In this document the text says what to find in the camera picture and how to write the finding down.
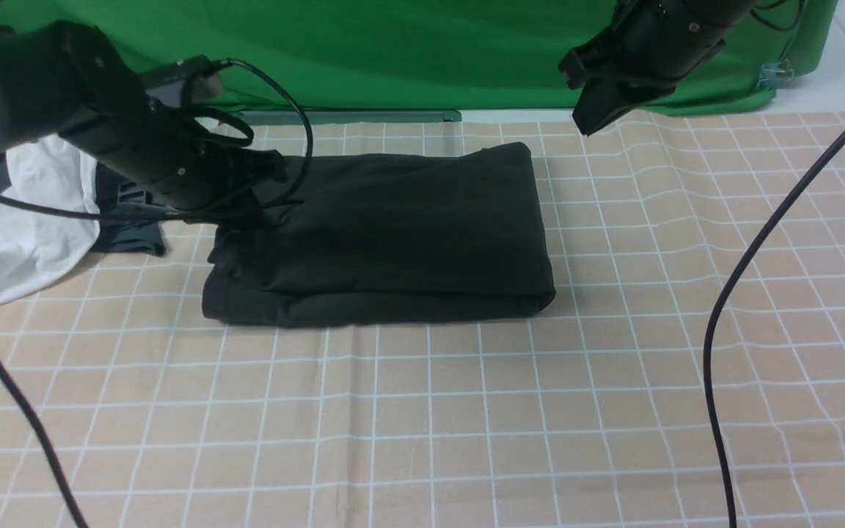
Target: white grid line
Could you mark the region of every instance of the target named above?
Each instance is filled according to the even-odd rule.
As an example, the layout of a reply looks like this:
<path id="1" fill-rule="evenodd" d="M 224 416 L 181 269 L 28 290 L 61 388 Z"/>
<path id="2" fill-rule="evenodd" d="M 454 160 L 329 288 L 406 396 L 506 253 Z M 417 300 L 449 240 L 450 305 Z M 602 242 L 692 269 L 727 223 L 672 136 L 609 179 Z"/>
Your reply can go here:
<path id="1" fill-rule="evenodd" d="M 583 151 L 586 150 L 586 139 L 582 138 L 582 149 Z M 589 164 L 589 158 L 585 159 L 586 161 L 586 168 L 589 169 L 591 173 L 591 165 Z M 549 157 L 544 156 L 544 163 L 546 164 L 546 176 L 552 176 L 552 170 L 549 166 Z M 550 195 L 553 197 L 553 200 L 556 200 L 556 189 L 553 187 L 552 178 L 550 178 L 549 186 L 550 186 Z M 563 248 L 566 248 L 566 239 L 563 237 L 563 220 L 560 217 L 559 206 L 554 204 L 553 206 L 554 214 L 556 214 L 556 225 L 557 228 L 560 230 L 560 243 L 563 244 Z M 569 278 L 569 290 L 570 294 L 573 296 L 573 305 L 576 307 L 576 322 L 579 327 L 579 336 L 582 341 L 582 349 L 584 351 L 589 350 L 589 347 L 586 344 L 586 331 L 585 327 L 582 324 L 582 318 L 578 315 L 578 307 L 579 301 L 576 295 L 576 288 L 573 287 L 574 284 L 577 284 L 577 281 L 574 279 L 572 266 L 569 263 L 567 258 L 566 260 L 566 276 Z M 591 358 L 589 354 L 585 354 L 586 358 L 586 370 L 589 375 L 589 385 L 591 388 L 591 393 L 593 393 L 593 401 L 596 402 L 596 418 L 598 418 L 599 428 L 601 429 L 601 442 L 604 445 L 604 453 L 606 453 L 606 458 L 608 459 L 608 468 L 613 472 L 611 477 L 611 485 L 612 485 L 612 492 L 615 495 L 615 507 L 618 511 L 618 519 L 621 524 L 624 524 L 624 510 L 621 508 L 621 494 L 618 489 L 618 475 L 614 474 L 615 470 L 615 459 L 611 455 L 611 447 L 608 445 L 608 437 L 606 432 L 604 432 L 604 418 L 601 417 L 601 404 L 599 402 L 599 395 L 598 391 L 596 390 L 596 379 L 593 377 L 593 364 L 591 364 Z"/>
<path id="2" fill-rule="evenodd" d="M 197 250 L 201 245 L 201 238 L 198 238 L 194 241 L 194 251 L 191 252 L 191 265 L 188 267 L 188 277 L 191 277 L 191 269 L 194 267 L 194 261 L 197 260 Z M 178 301 L 178 308 L 175 310 L 175 323 L 172 325 L 170 329 L 170 333 L 168 336 L 168 344 L 165 345 L 165 355 L 161 360 L 162 364 L 167 364 L 168 358 L 171 356 L 172 348 L 175 344 L 175 334 L 177 334 L 178 328 L 178 320 L 181 318 L 181 310 L 184 308 L 184 300 L 183 297 L 184 293 L 188 291 L 188 283 L 190 281 L 186 280 L 184 287 L 182 288 L 182 298 Z M 148 431 L 150 431 L 152 427 L 152 414 L 155 411 L 155 405 L 158 402 L 158 394 L 161 393 L 162 384 L 165 381 L 165 372 L 162 371 L 158 374 L 158 381 L 155 383 L 155 390 L 153 391 L 152 395 L 152 404 L 148 408 L 148 417 L 145 418 L 145 431 L 143 431 L 142 436 L 142 444 L 139 447 L 139 453 L 136 455 L 135 465 L 132 467 L 132 474 L 130 475 L 130 482 L 128 482 L 128 494 L 126 496 L 126 502 L 123 504 L 123 512 L 120 515 L 120 528 L 123 527 L 123 524 L 126 522 L 126 515 L 128 513 L 128 508 L 130 507 L 130 503 L 132 502 L 132 494 L 135 489 L 135 480 L 139 474 L 139 465 L 142 463 L 142 457 L 145 453 L 145 445 L 147 444 L 148 440 Z M 187 505 L 185 505 L 185 512 L 188 511 Z"/>
<path id="3" fill-rule="evenodd" d="M 259 472 L 259 453 L 263 450 L 263 445 L 266 443 L 263 441 L 263 433 L 266 431 L 266 414 L 269 407 L 269 391 L 272 390 L 272 377 L 273 372 L 276 371 L 276 351 L 279 348 L 279 331 L 275 330 L 272 334 L 272 352 L 271 352 L 271 361 L 269 362 L 269 374 L 266 378 L 266 397 L 263 400 L 263 410 L 260 412 L 259 417 L 259 432 L 256 434 L 256 442 L 254 445 L 256 446 L 256 452 L 254 457 L 252 458 L 252 474 L 249 476 L 249 495 L 247 497 L 247 511 L 246 511 L 246 518 L 244 522 L 244 526 L 249 526 L 249 516 L 252 515 L 252 499 L 254 499 L 254 492 L 252 489 L 256 486 L 256 474 Z M 315 443 L 315 459 L 318 459 L 318 442 Z M 314 507 L 315 497 L 314 495 L 309 496 L 309 518 L 312 517 L 312 508 Z"/>
<path id="4" fill-rule="evenodd" d="M 482 382 L 482 405 L 484 407 L 484 441 L 487 442 L 487 471 L 491 478 L 491 505 L 494 508 L 494 528 L 500 527 L 500 509 L 497 507 L 497 475 L 494 472 L 494 447 L 491 442 L 491 412 L 487 404 L 487 369 L 484 368 L 484 343 L 482 341 L 482 327 L 478 324 L 478 363 L 480 365 L 480 382 Z"/>
<path id="5" fill-rule="evenodd" d="M 309 492 L 308 498 L 308 528 L 312 528 L 312 523 L 315 519 L 315 484 L 318 483 L 318 459 L 321 454 L 321 426 L 324 423 L 325 382 L 326 372 L 328 372 L 328 345 L 332 341 L 331 331 L 325 330 L 323 334 L 325 337 L 325 346 L 322 347 L 321 354 L 321 388 L 319 389 L 321 395 L 318 399 L 318 424 L 315 427 L 315 460 L 312 461 L 312 491 Z"/>

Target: black garment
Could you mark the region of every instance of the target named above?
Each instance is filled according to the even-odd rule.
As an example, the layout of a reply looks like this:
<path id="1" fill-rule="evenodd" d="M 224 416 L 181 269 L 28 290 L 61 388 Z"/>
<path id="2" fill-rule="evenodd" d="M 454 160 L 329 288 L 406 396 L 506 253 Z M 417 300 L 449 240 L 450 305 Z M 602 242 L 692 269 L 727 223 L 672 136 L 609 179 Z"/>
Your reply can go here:
<path id="1" fill-rule="evenodd" d="M 289 157 L 288 174 L 301 159 Z M 556 290 L 530 150 L 315 158 L 274 230 L 221 228 L 202 311 L 326 327 L 536 315 Z"/>
<path id="2" fill-rule="evenodd" d="M 100 213 L 110 214 L 118 208 L 117 189 L 127 183 L 104 164 L 97 165 L 94 187 Z M 11 186 L 6 156 L 0 154 L 0 193 Z M 165 255 L 165 243 L 155 221 L 100 221 L 100 236 L 90 247 L 90 253 L 145 253 L 154 257 Z"/>
<path id="3" fill-rule="evenodd" d="M 127 213 L 126 208 L 117 204 L 118 190 L 121 183 L 127 183 L 113 169 L 104 164 L 97 165 L 94 187 L 97 191 L 96 203 L 101 214 L 113 214 L 117 209 Z M 165 243 L 161 240 L 161 230 L 157 221 L 100 221 L 100 236 L 90 248 L 94 253 L 145 253 L 152 257 L 165 255 Z"/>

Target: green screen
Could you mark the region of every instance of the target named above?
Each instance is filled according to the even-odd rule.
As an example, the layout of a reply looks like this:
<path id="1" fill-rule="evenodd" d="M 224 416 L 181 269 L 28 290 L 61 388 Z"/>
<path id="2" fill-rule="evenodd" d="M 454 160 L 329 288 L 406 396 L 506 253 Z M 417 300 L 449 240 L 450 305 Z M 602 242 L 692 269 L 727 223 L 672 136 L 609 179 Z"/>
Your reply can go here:
<path id="1" fill-rule="evenodd" d="M 764 63 L 816 67 L 836 0 L 810 3 L 801 27 L 742 21 L 728 46 L 676 94 L 664 114 L 748 111 L 775 96 L 758 88 Z M 100 27 L 132 69 L 204 54 L 239 58 L 304 106 L 326 109 L 567 108 L 577 92 L 557 63 L 610 20 L 614 0 L 6 0 L 0 23 L 26 31 L 65 19 Z M 794 19 L 795 1 L 765 14 Z M 262 81 L 224 74 L 224 104 L 275 107 Z"/>

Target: black robotic arm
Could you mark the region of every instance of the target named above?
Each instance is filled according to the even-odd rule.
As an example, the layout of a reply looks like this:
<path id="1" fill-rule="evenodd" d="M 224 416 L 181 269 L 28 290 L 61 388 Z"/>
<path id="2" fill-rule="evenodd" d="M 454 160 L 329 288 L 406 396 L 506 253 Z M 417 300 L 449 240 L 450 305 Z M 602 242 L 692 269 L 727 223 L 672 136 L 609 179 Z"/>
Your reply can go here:
<path id="1" fill-rule="evenodd" d="M 568 87 L 583 88 L 573 113 L 578 128 L 596 133 L 674 93 L 754 4 L 619 0 L 610 25 L 560 63 Z M 171 79 L 157 85 L 196 87 L 221 67 L 205 57 L 181 61 L 161 69 Z M 251 213 L 233 224 L 262 221 L 262 201 L 244 188 L 265 177 L 283 181 L 282 157 L 246 150 L 252 132 L 245 142 L 212 136 L 195 114 L 173 108 L 198 103 L 185 92 L 165 98 L 147 88 L 95 27 L 57 21 L 28 34 L 0 31 L 0 153 L 58 133 L 175 210 L 240 208 Z"/>

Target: white cloth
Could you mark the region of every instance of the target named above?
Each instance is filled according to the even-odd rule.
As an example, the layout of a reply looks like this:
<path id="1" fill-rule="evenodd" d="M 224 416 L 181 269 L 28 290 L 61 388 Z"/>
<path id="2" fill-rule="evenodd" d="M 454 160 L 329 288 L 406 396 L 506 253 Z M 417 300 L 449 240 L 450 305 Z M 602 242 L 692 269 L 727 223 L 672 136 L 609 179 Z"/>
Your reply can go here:
<path id="1" fill-rule="evenodd" d="M 98 213 L 97 161 L 56 135 L 6 153 L 11 187 L 5 197 Z M 100 222 L 27 213 L 0 205 L 0 305 L 42 290 L 90 251 Z"/>

